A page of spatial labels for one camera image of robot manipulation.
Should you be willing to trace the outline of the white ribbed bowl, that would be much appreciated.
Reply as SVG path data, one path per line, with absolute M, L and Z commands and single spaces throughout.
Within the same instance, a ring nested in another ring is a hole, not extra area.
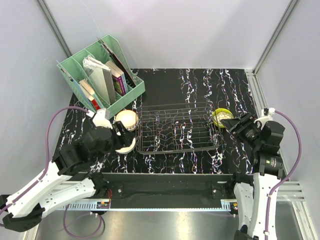
M 116 152 L 122 155 L 130 153 L 136 146 L 136 138 L 134 137 L 131 144 L 127 147 L 122 147 L 121 149 L 117 149 Z

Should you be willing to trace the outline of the striped white bowl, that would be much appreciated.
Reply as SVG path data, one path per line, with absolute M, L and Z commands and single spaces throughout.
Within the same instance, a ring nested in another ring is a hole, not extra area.
M 120 111 L 116 116 L 115 116 L 115 121 L 116 122 L 122 122 L 124 127 L 132 132 L 136 129 L 139 118 L 138 115 L 135 111 L 133 110 L 122 110 Z

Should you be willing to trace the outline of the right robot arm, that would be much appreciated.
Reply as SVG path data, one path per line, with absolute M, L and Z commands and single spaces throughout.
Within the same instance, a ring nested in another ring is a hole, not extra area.
M 250 113 L 221 123 L 235 138 L 246 142 L 253 176 L 234 174 L 227 185 L 228 195 L 237 201 L 239 227 L 236 240 L 277 239 L 275 217 L 277 191 L 272 191 L 283 178 L 284 165 L 279 154 L 285 127 L 267 114 L 255 119 Z

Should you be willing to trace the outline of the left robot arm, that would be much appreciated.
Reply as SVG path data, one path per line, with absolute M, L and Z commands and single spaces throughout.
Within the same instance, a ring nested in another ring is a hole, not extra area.
M 1 227 L 25 232 L 56 209 L 73 201 L 111 197 L 112 190 L 100 172 L 92 173 L 65 189 L 54 189 L 87 170 L 98 153 L 131 152 L 136 144 L 135 134 L 127 130 L 121 121 L 112 124 L 107 119 L 105 108 L 97 112 L 77 106 L 70 106 L 69 109 L 85 112 L 92 118 L 94 128 L 74 143 L 64 145 L 53 157 L 50 157 L 47 149 L 44 170 L 16 193 L 0 196 L 0 211 L 7 213 L 2 218 Z

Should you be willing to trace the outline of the black wire dish rack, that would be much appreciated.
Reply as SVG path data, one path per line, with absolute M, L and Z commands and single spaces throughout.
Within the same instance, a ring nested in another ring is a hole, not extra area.
M 142 155 L 210 151 L 222 144 L 209 102 L 137 108 L 136 149 Z

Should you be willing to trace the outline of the yellow bowl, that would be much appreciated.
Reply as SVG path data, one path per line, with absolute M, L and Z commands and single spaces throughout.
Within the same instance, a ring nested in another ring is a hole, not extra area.
M 217 108 L 212 112 L 213 123 L 220 128 L 225 128 L 222 120 L 233 119 L 234 116 L 231 111 L 226 108 Z

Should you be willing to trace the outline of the white flower-shaped bowl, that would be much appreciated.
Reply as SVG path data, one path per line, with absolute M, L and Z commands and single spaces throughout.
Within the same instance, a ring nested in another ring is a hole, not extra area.
M 232 119 L 233 114 L 225 111 L 220 111 L 215 114 L 214 120 L 216 120 L 217 124 L 223 125 L 222 120 Z

